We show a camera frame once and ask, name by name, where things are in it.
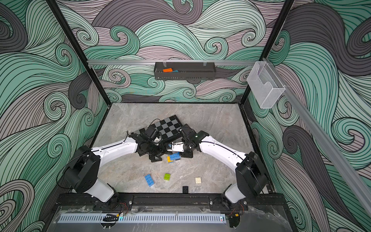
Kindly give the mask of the black grey chessboard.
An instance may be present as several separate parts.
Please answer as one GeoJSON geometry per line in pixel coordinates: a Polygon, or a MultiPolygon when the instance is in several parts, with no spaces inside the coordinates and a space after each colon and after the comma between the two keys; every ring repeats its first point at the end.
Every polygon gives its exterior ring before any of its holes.
{"type": "MultiPolygon", "coordinates": [[[[182,137],[178,131],[182,127],[182,123],[180,122],[176,115],[170,116],[163,120],[155,119],[150,125],[155,126],[159,130],[159,132],[162,135],[162,140],[164,143],[172,142],[182,137]]],[[[136,142],[136,135],[141,134],[148,127],[149,126],[130,133],[126,138],[126,141],[136,142]]]]}

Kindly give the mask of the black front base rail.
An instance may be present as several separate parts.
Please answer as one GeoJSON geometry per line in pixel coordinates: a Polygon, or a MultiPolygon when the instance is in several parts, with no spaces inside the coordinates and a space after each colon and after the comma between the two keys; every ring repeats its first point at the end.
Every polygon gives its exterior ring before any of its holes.
{"type": "Polygon", "coordinates": [[[216,193],[119,193],[112,200],[103,203],[88,194],[64,193],[59,196],[56,204],[125,211],[142,206],[196,206],[220,212],[247,211],[250,206],[258,209],[281,206],[288,211],[288,205],[282,194],[260,194],[256,198],[244,198],[237,203],[230,203],[221,194],[216,193]]]}

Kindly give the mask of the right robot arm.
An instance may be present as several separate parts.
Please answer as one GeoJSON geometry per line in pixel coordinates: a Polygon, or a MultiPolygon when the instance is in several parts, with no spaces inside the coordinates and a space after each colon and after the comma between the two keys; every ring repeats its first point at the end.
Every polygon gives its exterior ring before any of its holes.
{"type": "Polygon", "coordinates": [[[168,151],[179,152],[183,157],[190,157],[194,150],[210,155],[234,171],[236,183],[223,193],[223,199],[236,204],[245,198],[256,198],[269,183],[269,175],[260,157],[253,151],[243,153],[230,148],[210,134],[195,132],[187,124],[178,130],[180,142],[166,145],[168,151]]]}

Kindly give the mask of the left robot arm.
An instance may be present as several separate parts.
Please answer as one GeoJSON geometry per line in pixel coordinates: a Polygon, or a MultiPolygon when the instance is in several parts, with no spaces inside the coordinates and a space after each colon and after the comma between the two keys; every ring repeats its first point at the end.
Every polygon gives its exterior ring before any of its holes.
{"type": "Polygon", "coordinates": [[[127,134],[126,138],[97,148],[87,146],[75,151],[73,159],[62,169],[62,176],[77,193],[89,194],[103,203],[111,201],[115,190],[98,178],[105,164],[124,155],[138,153],[148,155],[152,162],[161,160],[167,152],[164,143],[169,137],[155,126],[149,126],[141,134],[127,134]]]}

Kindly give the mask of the lime green square brick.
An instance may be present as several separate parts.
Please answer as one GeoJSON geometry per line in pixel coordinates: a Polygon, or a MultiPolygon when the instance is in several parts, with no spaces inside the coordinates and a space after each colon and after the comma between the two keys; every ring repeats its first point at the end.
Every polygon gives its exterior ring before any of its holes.
{"type": "Polygon", "coordinates": [[[170,178],[171,178],[171,175],[170,174],[168,174],[168,173],[165,173],[164,174],[164,180],[169,181],[170,178]]]}

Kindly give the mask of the aluminium rail right wall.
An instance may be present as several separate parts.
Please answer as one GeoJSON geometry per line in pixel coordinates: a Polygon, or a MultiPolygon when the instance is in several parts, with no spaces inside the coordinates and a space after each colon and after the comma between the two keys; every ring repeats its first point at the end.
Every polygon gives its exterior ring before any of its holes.
{"type": "Polygon", "coordinates": [[[319,125],[309,110],[302,104],[300,99],[296,96],[292,87],[285,82],[279,72],[274,67],[273,63],[267,58],[263,58],[263,61],[267,62],[270,69],[274,73],[276,79],[285,87],[284,94],[287,99],[291,102],[291,105],[298,113],[299,117],[308,126],[312,136],[328,156],[328,159],[338,170],[348,187],[352,190],[364,210],[368,215],[371,214],[371,190],[362,180],[361,176],[352,167],[350,162],[343,156],[340,149],[333,143],[324,129],[319,125]]]}

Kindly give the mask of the cream square brick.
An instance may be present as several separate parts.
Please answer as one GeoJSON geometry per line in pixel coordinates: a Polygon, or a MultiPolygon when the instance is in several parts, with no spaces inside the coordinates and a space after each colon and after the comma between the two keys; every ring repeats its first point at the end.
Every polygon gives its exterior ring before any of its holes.
{"type": "Polygon", "coordinates": [[[202,183],[202,178],[201,177],[195,177],[195,183],[196,184],[201,184],[202,183]]]}

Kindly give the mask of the clear plastic wall bin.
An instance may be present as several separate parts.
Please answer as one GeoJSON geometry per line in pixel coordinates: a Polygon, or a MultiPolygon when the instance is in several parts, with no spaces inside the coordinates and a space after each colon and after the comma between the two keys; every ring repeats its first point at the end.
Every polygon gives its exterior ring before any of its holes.
{"type": "Polygon", "coordinates": [[[271,109],[286,90],[273,64],[266,61],[255,62],[247,83],[261,109],[271,109]]]}

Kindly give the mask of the black wall tray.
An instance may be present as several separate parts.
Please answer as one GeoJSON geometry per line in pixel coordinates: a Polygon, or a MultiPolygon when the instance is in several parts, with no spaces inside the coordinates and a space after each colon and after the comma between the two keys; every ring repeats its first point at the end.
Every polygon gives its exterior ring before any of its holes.
{"type": "Polygon", "coordinates": [[[157,62],[154,66],[156,80],[214,80],[216,67],[214,63],[168,63],[164,66],[157,62]],[[163,69],[172,68],[173,72],[163,72],[163,69]]]}

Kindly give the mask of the aluminium rail wall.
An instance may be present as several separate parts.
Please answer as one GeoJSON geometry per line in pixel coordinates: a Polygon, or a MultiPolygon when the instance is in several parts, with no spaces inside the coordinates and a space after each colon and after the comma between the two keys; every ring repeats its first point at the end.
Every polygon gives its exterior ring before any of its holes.
{"type": "Polygon", "coordinates": [[[352,190],[364,210],[368,215],[371,214],[371,190],[362,180],[361,176],[352,167],[350,162],[343,156],[340,149],[333,143],[324,129],[319,125],[309,110],[302,104],[300,99],[296,96],[292,87],[285,82],[279,72],[274,67],[273,63],[267,58],[263,58],[263,61],[267,62],[270,69],[274,73],[276,79],[285,87],[284,94],[287,99],[291,102],[291,105],[298,113],[299,117],[308,126],[312,136],[328,156],[328,159],[338,170],[348,187],[352,190]]]}
{"type": "Polygon", "coordinates": [[[216,66],[253,66],[257,61],[239,61],[239,60],[87,60],[88,65],[136,65],[147,66],[155,65],[157,62],[166,66],[168,63],[214,63],[216,66]]]}

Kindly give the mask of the orange block in tray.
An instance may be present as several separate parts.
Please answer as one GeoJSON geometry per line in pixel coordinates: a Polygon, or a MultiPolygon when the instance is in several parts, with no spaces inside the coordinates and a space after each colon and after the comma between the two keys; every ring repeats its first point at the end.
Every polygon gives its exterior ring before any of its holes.
{"type": "Polygon", "coordinates": [[[164,73],[171,73],[171,72],[173,72],[173,69],[172,68],[163,69],[163,72],[164,73]]]}

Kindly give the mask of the light blue long brick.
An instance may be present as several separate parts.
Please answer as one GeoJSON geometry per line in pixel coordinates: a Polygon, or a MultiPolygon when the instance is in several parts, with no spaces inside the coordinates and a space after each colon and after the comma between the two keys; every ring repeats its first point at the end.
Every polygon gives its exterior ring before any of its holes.
{"type": "Polygon", "coordinates": [[[145,180],[149,187],[152,187],[154,185],[154,180],[150,174],[145,175],[145,180]]]}
{"type": "Polygon", "coordinates": [[[181,155],[180,155],[179,152],[177,152],[177,153],[174,153],[174,154],[170,155],[169,158],[170,158],[171,161],[180,160],[181,155]]]}

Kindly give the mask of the aluminium rail back wall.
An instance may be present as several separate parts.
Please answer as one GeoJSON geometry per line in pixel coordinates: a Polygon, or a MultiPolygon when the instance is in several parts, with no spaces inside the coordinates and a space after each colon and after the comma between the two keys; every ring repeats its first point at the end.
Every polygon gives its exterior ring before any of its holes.
{"type": "Polygon", "coordinates": [[[88,65],[136,65],[147,66],[155,65],[157,62],[166,66],[168,63],[214,63],[216,66],[253,66],[257,61],[239,61],[239,60],[87,60],[88,65]]]}

